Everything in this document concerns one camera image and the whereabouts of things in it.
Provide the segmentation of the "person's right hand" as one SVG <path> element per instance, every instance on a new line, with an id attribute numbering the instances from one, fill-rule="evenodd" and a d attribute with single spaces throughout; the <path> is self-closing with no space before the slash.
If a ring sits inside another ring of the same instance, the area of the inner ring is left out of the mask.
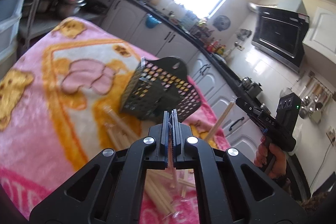
<path id="1" fill-rule="evenodd" d="M 270 167 L 268 176 L 271 179 L 280 178 L 286 174 L 286 155 L 282 149 L 273 143 L 267 144 L 267 138 L 263 136 L 257 148 L 254 165 L 259 168 Z"/>

